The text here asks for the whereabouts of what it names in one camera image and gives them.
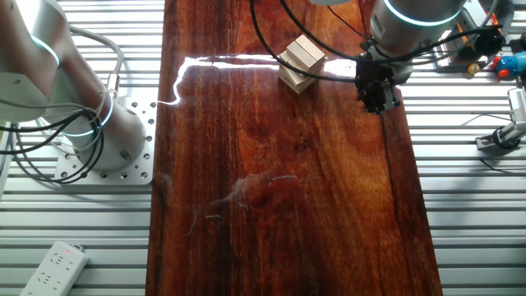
wooden tabletop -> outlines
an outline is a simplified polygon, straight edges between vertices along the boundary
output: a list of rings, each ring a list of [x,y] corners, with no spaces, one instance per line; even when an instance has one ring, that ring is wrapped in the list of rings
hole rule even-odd
[[[288,4],[361,52],[326,7]],[[357,0],[334,9],[363,30]],[[301,34],[278,0],[256,13],[276,53]],[[146,294],[441,295],[404,107],[364,113],[340,82],[296,95],[277,70],[248,0],[166,0]]]

mounting plate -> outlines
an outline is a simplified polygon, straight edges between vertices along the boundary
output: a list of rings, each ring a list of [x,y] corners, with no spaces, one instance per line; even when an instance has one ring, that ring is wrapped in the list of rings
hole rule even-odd
[[[133,97],[120,97],[117,99],[122,107],[135,112],[141,119],[146,130],[145,146],[142,152],[128,166],[112,172],[92,170],[86,178],[80,179],[67,186],[112,186],[112,185],[131,185],[141,186],[149,184],[154,172],[154,151],[155,151],[155,126],[157,123],[157,100],[138,99]],[[71,144],[64,137],[63,143]],[[62,145],[65,150],[71,150],[68,146]],[[55,178],[63,178],[66,175],[75,173],[83,164],[77,157],[60,152],[55,171]]]

white power strip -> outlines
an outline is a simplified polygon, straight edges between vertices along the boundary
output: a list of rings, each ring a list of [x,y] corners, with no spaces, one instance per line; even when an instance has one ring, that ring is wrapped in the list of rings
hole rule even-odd
[[[56,242],[21,296],[66,296],[87,261],[82,247]]]

blue toy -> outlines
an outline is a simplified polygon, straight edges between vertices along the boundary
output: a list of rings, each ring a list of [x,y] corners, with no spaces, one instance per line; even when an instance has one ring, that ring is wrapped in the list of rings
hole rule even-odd
[[[493,66],[499,77],[516,77],[526,71],[526,51],[513,56],[496,57]]]

power outlet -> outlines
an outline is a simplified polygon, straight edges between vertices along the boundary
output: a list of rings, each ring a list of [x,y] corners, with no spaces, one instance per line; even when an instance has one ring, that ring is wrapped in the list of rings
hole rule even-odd
[[[66,296],[87,261],[81,247],[56,242],[21,296]]]

